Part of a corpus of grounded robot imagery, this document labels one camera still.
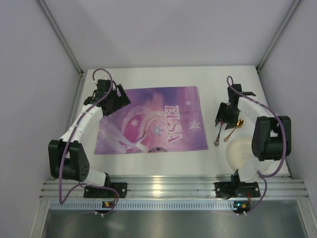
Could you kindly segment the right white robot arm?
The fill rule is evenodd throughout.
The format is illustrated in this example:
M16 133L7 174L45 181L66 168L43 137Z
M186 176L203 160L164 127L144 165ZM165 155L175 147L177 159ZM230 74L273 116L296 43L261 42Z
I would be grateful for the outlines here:
M215 125L221 123L232 129L240 113L254 124L253 156L236 171L238 178L241 182L254 182L277 175L291 152L291 119L277 115L253 92L242 91L241 84L229 83L227 92L229 102L220 104Z

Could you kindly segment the purple Elsa placemat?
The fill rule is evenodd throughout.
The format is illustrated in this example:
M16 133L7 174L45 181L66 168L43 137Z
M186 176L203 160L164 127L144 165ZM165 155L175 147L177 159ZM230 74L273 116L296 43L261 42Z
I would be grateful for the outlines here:
M207 150L196 86L126 90L131 103L99 124L96 155Z

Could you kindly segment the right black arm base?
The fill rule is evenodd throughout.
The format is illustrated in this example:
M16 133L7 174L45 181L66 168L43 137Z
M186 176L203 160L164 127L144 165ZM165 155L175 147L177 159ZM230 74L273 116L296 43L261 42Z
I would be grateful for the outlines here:
M220 181L214 184L217 198L258 198L261 196L257 182L242 182L238 171L230 177L230 181Z

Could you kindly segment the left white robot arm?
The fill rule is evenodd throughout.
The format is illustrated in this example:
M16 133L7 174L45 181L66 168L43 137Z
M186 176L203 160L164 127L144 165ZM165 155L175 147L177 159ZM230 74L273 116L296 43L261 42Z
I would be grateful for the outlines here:
M109 79L98 80L96 90L84 101L69 130L48 145L51 176L94 186L110 186L109 174L90 168L84 143L101 119L130 103L122 85Z

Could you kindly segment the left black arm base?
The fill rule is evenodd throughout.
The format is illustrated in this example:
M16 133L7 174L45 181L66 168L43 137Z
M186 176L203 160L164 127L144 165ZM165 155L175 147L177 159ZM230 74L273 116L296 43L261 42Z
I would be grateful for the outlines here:
M88 185L84 190L84 198L125 198L128 183L111 182L108 189Z

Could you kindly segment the iridescent purple fork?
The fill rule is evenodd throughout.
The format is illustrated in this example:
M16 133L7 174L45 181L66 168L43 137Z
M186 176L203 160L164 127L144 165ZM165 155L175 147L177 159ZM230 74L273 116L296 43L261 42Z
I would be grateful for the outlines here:
M221 122L220 122L220 128L219 128L219 131L218 131L218 135L217 135L217 137L216 137L216 139L215 139L215 141L214 141L214 145L215 145L215 146L218 146L218 145L219 145L220 134L221 134L221 130L222 130L223 124L224 124L224 122L221 121Z

